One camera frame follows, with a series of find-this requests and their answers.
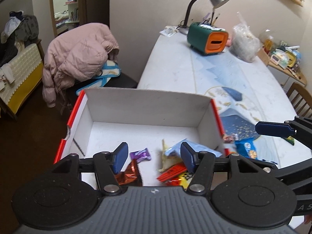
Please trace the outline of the wooden side shelf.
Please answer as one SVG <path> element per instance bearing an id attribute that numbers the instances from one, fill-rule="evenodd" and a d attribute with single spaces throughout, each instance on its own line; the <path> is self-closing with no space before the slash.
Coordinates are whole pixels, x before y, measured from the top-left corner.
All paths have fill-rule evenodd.
<path id="1" fill-rule="evenodd" d="M 295 81 L 300 83 L 303 87 L 307 86 L 307 79 L 300 69 L 295 65 L 295 56 L 290 52 L 283 52 L 278 50 L 274 53 L 280 57 L 279 65 L 274 65 L 270 62 L 270 56 L 264 48 L 258 52 L 258 57 L 262 62 L 268 66 L 271 73 L 275 76 L 278 83 L 284 89 L 289 89 L 291 84 Z"/>

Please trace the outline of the red snack packet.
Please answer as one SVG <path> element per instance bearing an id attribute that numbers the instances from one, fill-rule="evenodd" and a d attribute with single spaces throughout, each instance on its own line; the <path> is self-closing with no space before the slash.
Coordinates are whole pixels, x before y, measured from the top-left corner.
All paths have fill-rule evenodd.
<path id="1" fill-rule="evenodd" d="M 166 182 L 170 179 L 173 179 L 180 174 L 184 173 L 187 170 L 185 164 L 183 162 L 177 163 L 170 167 L 168 170 L 163 172 L 160 176 L 157 177 L 157 180 L 160 182 Z"/>

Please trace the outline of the pink puffer jacket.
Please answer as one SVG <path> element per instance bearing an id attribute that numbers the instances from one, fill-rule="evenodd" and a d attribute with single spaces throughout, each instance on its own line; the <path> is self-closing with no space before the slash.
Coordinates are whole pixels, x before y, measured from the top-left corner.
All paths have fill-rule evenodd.
<path id="1" fill-rule="evenodd" d="M 98 75 L 107 61 L 117 61 L 120 47 L 109 27 L 88 23 L 56 37 L 50 42 L 42 72 L 43 99 L 56 105 L 57 93 L 76 81 Z"/>

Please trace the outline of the clothes pile on chair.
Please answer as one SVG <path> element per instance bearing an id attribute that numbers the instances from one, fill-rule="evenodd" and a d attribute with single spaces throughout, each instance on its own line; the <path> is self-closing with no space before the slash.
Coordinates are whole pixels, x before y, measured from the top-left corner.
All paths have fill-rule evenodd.
<path id="1" fill-rule="evenodd" d="M 25 15 L 23 11 L 10 12 L 10 18 L 1 33 L 1 44 L 14 45 L 21 52 L 38 39 L 39 24 L 36 16 Z"/>

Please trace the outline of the purple candy wrapper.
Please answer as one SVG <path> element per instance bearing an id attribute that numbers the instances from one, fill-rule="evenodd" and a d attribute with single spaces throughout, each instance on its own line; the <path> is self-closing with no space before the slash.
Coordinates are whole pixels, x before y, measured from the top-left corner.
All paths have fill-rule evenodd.
<path id="1" fill-rule="evenodd" d="M 152 159 L 148 148 L 136 152 L 131 152 L 130 157 L 131 160 L 135 160 L 137 163 L 140 163 L 142 161 L 151 161 Z"/>

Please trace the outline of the white small clock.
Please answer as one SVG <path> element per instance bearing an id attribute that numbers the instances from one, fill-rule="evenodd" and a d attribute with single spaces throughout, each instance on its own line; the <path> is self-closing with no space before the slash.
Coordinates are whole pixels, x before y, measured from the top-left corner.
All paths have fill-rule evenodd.
<path id="1" fill-rule="evenodd" d="M 273 63 L 274 65 L 279 65 L 280 63 L 280 57 L 277 56 L 276 54 L 272 54 L 270 56 L 270 62 Z"/>

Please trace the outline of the wooden chair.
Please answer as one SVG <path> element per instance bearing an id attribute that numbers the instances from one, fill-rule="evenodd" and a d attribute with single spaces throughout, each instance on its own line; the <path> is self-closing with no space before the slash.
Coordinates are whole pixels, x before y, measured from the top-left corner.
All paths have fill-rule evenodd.
<path id="1" fill-rule="evenodd" d="M 302 85 L 294 82 L 287 91 L 287 97 L 298 116 L 312 117 L 312 97 Z"/>

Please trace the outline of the papers on table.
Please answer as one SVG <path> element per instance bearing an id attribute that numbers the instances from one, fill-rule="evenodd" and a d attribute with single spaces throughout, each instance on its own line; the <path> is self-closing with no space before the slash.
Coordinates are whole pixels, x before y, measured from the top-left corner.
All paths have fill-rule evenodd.
<path id="1" fill-rule="evenodd" d="M 162 36 L 166 36 L 166 37 L 172 37 L 173 35 L 175 35 L 176 33 L 179 32 L 179 27 L 177 26 L 172 26 L 172 25 L 167 25 L 162 31 L 160 31 L 159 33 Z"/>

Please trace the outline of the cream yellow cushioned sofa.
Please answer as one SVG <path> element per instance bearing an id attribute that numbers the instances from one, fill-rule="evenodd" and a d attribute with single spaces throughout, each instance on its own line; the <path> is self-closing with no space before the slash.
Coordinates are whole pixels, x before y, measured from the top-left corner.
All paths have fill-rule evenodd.
<path id="1" fill-rule="evenodd" d="M 42 80 L 44 52 L 37 39 L 1 67 L 1 110 L 16 119 L 16 113 Z"/>

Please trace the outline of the blue cookie snack packet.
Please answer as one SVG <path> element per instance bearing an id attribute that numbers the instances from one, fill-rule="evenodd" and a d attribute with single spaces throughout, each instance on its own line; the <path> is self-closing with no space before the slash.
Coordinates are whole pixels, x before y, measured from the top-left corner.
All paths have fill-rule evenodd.
<path id="1" fill-rule="evenodd" d="M 238 154 L 249 159 L 258 159 L 258 154 L 254 146 L 254 138 L 245 138 L 235 141 L 235 147 Z"/>

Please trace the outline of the cream yellow snack packet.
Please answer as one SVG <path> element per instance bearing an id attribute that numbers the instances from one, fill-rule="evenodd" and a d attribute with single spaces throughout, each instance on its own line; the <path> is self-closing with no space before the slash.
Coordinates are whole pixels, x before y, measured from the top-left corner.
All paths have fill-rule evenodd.
<path id="1" fill-rule="evenodd" d="M 162 140 L 162 151 L 161 151 L 161 163 L 162 166 L 158 170 L 159 173 L 163 173 L 164 171 L 168 170 L 175 164 L 181 163 L 182 159 L 177 156 L 166 156 L 165 153 L 169 149 L 168 145 L 165 143 L 164 139 Z"/>

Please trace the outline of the red white small candy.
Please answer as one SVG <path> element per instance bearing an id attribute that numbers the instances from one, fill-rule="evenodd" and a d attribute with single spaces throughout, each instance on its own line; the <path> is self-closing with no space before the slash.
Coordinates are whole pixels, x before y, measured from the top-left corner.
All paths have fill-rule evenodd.
<path id="1" fill-rule="evenodd" d="M 239 140 L 239 137 L 238 137 L 238 134 L 234 133 L 234 134 L 224 134 L 223 135 L 223 142 L 224 143 L 228 143 L 228 144 L 232 144 L 234 143 L 235 141 L 238 141 Z"/>

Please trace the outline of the green snack packet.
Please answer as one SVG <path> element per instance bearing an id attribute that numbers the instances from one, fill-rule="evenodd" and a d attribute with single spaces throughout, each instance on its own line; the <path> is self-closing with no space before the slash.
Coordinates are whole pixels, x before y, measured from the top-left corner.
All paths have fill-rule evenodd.
<path id="1" fill-rule="evenodd" d="M 287 141 L 288 143 L 290 143 L 291 145 L 295 144 L 295 140 L 291 136 L 284 138 L 284 140 Z"/>

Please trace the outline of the clear plastic bag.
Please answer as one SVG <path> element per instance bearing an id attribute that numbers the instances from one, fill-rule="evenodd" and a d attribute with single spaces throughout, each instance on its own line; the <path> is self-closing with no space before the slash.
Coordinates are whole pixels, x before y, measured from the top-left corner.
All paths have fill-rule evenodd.
<path id="1" fill-rule="evenodd" d="M 237 12 L 239 23 L 232 28 L 230 52 L 237 58 L 252 63 L 260 51 L 260 40 L 250 31 L 247 22 Z"/>

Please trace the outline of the orange foil snack packet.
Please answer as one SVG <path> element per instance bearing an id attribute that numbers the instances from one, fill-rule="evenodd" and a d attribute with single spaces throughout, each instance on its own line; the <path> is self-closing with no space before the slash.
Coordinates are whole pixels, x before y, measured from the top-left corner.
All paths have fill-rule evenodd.
<path id="1" fill-rule="evenodd" d="M 143 186 L 137 160 L 132 160 L 126 170 L 115 175 L 120 186 Z"/>

